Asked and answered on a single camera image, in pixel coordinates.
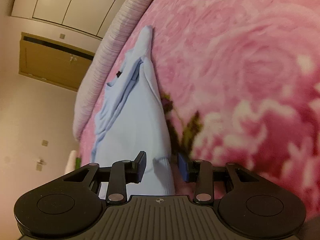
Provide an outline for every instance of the ribbed gray panel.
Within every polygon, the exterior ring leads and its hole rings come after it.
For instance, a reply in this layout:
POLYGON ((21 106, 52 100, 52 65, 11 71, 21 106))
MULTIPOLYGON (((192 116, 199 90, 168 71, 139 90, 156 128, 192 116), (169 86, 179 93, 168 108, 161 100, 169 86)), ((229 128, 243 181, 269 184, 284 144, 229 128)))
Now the ribbed gray panel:
POLYGON ((158 196, 134 196, 127 204, 108 207, 92 228, 68 240, 247 239, 225 228, 210 207, 194 205, 187 196, 160 198, 161 203, 158 196))

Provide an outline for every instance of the bed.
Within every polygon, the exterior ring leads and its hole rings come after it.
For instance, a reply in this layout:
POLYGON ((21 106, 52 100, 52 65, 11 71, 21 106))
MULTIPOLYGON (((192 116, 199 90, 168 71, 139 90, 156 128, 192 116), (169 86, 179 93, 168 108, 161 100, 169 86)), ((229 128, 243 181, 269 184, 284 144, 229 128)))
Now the bed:
MULTIPOLYGON (((101 86, 145 25, 172 154, 237 162, 295 193, 308 219, 319 214, 320 0, 153 0, 101 86)), ((82 165, 103 94, 77 128, 82 165)), ((191 194, 172 172, 176 194, 191 194)))

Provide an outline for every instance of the crosshair symbol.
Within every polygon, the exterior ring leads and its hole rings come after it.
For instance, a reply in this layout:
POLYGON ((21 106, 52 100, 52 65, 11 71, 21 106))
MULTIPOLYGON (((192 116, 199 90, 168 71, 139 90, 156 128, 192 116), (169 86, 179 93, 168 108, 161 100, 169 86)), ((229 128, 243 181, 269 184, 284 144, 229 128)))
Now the crosshair symbol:
POLYGON ((163 198, 157 198, 156 201, 160 204, 160 203, 162 203, 164 201, 164 199, 163 198))

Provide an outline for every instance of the pink flower pattern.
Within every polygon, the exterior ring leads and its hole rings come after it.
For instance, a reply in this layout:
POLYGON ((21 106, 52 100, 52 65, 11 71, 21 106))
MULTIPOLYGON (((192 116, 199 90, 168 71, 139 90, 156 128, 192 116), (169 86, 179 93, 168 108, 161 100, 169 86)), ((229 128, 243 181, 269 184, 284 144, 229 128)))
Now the pink flower pattern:
MULTIPOLYGON (((107 81, 145 25, 179 139, 200 114, 190 156, 237 162, 295 193, 308 218, 319 214, 320 0, 154 0, 107 81)), ((103 91, 82 133, 83 164, 102 103, 103 91)), ((191 194, 172 169, 177 194, 191 194)))

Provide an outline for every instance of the wall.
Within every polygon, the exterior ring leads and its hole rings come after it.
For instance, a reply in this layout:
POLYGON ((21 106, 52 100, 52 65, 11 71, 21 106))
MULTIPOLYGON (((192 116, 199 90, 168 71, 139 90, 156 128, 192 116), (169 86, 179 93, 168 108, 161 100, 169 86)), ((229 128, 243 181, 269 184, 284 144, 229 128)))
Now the wall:
POLYGON ((0 239, 20 237, 13 215, 25 192, 63 174, 72 136, 76 93, 18 75, 21 32, 32 33, 95 52, 100 41, 54 25, 9 17, 13 0, 0 0, 0 239), (48 147, 41 141, 49 141, 48 147), (36 171, 41 157, 47 165, 36 171))

